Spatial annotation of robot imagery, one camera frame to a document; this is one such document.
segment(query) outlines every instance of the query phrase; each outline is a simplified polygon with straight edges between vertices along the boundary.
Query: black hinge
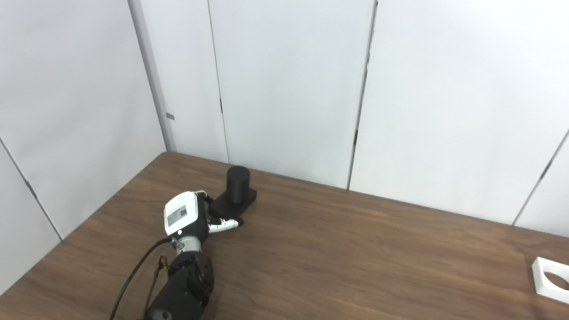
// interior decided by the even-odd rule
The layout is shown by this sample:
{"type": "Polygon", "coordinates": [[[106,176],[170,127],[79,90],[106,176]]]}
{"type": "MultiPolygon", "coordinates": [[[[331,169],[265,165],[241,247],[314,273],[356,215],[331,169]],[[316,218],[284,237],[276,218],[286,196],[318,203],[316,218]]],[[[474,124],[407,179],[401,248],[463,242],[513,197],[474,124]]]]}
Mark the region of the black hinge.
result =
{"type": "Polygon", "coordinates": [[[357,142],[357,133],[359,132],[359,130],[356,130],[356,134],[354,135],[354,145],[356,145],[357,142]]]}
{"type": "Polygon", "coordinates": [[[30,184],[29,181],[26,181],[26,186],[28,186],[28,189],[30,189],[30,192],[32,193],[32,195],[34,196],[34,198],[38,198],[38,196],[35,194],[34,188],[32,188],[32,185],[30,184]]]}
{"type": "Polygon", "coordinates": [[[547,166],[545,167],[545,169],[543,169],[543,172],[541,173],[541,177],[539,177],[539,180],[543,179],[543,177],[545,177],[545,174],[547,173],[547,171],[549,170],[549,167],[551,167],[551,162],[549,162],[547,164],[547,166]]]}

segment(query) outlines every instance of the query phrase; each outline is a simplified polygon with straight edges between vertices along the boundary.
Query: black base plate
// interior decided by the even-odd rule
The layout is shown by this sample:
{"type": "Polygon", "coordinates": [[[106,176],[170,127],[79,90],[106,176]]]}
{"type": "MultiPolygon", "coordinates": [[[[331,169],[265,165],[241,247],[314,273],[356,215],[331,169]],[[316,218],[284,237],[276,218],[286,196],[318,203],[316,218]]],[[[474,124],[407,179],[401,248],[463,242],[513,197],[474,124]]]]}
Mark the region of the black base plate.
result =
{"type": "Polygon", "coordinates": [[[212,217],[225,219],[238,218],[257,198],[257,191],[249,188],[249,196],[247,197],[247,201],[235,204],[229,202],[229,197],[226,193],[227,191],[224,191],[209,205],[209,215],[212,217]]]}

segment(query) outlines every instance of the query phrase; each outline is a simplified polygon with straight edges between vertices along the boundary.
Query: black cable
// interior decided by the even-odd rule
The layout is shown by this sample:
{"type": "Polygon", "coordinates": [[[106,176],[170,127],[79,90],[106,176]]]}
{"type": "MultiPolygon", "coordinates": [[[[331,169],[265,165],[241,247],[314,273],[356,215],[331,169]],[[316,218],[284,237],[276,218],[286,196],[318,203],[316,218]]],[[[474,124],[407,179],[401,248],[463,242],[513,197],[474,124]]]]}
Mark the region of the black cable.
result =
{"type": "Polygon", "coordinates": [[[114,319],[114,315],[115,315],[115,313],[117,313],[118,304],[121,303],[121,299],[122,299],[123,294],[125,294],[126,287],[129,286],[130,281],[134,278],[134,275],[136,274],[138,269],[141,267],[142,263],[146,260],[146,258],[148,258],[148,256],[150,255],[150,253],[152,253],[152,251],[154,251],[154,249],[156,249],[158,246],[160,246],[164,243],[169,243],[171,241],[172,241],[172,238],[170,238],[170,237],[158,240],[152,247],[150,247],[150,249],[148,249],[148,251],[145,253],[145,255],[142,256],[142,259],[138,262],[138,264],[134,267],[133,271],[130,273],[129,278],[126,279],[126,282],[122,286],[121,291],[119,291],[117,300],[115,301],[114,306],[113,306],[113,311],[111,311],[111,313],[110,313],[109,320],[114,319]]]}
{"type": "Polygon", "coordinates": [[[146,320],[146,311],[148,310],[148,305],[150,304],[150,298],[152,297],[152,292],[154,291],[154,286],[156,285],[156,280],[158,280],[158,274],[162,269],[168,269],[168,259],[164,256],[160,256],[158,259],[158,267],[154,270],[154,277],[152,278],[152,284],[150,285],[150,290],[148,291],[148,296],[146,297],[146,303],[144,304],[144,309],[142,309],[142,320],[146,320]]]}

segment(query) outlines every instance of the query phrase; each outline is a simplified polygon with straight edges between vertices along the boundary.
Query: black cylinder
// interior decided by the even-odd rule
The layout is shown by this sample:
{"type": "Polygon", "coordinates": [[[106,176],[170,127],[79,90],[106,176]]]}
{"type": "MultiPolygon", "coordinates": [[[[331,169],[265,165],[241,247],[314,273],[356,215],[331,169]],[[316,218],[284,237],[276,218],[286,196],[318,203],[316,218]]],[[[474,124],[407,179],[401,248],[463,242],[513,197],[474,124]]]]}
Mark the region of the black cylinder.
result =
{"type": "Polygon", "coordinates": [[[233,166],[227,170],[227,197],[231,203],[243,203],[249,196],[251,172],[242,166],[233,166]]]}

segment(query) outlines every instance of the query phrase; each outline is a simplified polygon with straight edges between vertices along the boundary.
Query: white robot hand casing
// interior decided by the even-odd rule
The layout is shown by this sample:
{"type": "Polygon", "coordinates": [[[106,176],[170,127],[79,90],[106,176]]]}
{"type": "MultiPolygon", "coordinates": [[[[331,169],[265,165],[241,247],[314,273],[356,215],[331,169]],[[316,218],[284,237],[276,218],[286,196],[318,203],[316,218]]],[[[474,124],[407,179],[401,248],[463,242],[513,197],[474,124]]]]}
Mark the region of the white robot hand casing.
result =
{"type": "Polygon", "coordinates": [[[178,230],[195,222],[198,218],[197,194],[183,192],[172,198],[164,206],[164,230],[171,236],[178,230]]]}

